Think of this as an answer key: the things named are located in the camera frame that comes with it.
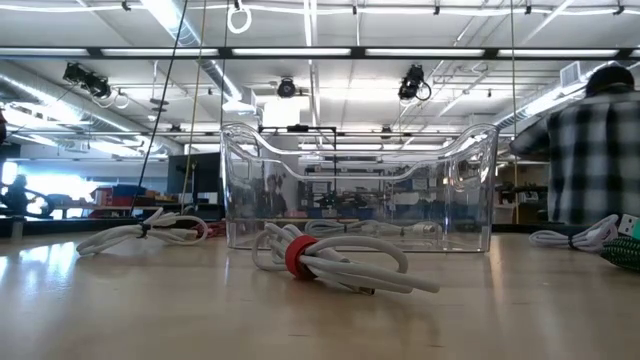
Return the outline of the black monitor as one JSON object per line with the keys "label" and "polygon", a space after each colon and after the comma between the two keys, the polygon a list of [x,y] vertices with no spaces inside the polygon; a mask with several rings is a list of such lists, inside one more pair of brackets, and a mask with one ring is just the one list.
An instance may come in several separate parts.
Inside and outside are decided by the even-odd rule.
{"label": "black monitor", "polygon": [[215,193],[216,203],[223,204],[221,156],[219,152],[175,155],[168,158],[168,194],[185,191],[197,196]]}

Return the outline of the clear plastic bin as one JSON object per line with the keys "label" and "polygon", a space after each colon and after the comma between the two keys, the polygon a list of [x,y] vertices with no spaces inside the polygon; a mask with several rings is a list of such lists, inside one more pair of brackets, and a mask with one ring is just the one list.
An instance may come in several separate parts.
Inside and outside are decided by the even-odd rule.
{"label": "clear plastic bin", "polygon": [[485,252],[499,131],[341,132],[229,124],[220,131],[227,244],[267,225],[318,239],[370,236],[413,252]]}

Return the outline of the red box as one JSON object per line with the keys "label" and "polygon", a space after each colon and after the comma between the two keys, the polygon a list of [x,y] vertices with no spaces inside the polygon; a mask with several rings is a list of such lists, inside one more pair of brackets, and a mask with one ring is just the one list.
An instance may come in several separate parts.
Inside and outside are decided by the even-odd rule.
{"label": "red box", "polygon": [[98,206],[130,206],[134,201],[132,191],[118,187],[96,188],[90,196]]}

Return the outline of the person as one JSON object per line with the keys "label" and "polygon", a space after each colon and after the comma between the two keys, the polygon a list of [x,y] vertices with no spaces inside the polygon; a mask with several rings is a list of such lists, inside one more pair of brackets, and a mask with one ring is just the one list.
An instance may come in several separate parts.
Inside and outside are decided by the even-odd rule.
{"label": "person", "polygon": [[640,91],[630,70],[594,72],[583,99],[522,130],[510,151],[549,163],[549,221],[588,225],[612,214],[640,216]]}
{"label": "person", "polygon": [[14,214],[25,215],[29,199],[26,196],[27,178],[25,175],[17,175],[12,184],[8,186],[3,195],[3,202]]}

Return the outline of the silver air duct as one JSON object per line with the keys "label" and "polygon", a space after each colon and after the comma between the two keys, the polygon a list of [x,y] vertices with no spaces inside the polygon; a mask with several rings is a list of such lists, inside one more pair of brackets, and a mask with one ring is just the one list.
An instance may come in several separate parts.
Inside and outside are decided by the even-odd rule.
{"label": "silver air duct", "polygon": [[[186,15],[186,0],[139,0],[147,11],[171,35],[179,47],[202,45],[201,36]],[[198,59],[196,63],[221,91],[227,101],[242,99],[240,89],[223,74],[222,66],[214,60]]]}
{"label": "silver air duct", "polygon": [[112,157],[180,155],[183,146],[154,135],[147,124],[120,114],[133,108],[124,91],[106,98],[86,94],[79,83],[56,84],[11,61],[0,60],[2,102],[9,122],[24,137],[70,148],[81,143]]}

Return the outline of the black ceiling light rail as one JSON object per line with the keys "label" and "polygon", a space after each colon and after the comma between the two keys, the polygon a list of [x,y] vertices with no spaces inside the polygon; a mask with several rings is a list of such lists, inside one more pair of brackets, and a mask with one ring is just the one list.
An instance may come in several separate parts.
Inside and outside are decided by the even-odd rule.
{"label": "black ceiling light rail", "polygon": [[0,59],[407,59],[488,61],[640,61],[640,48],[457,47],[0,47]]}

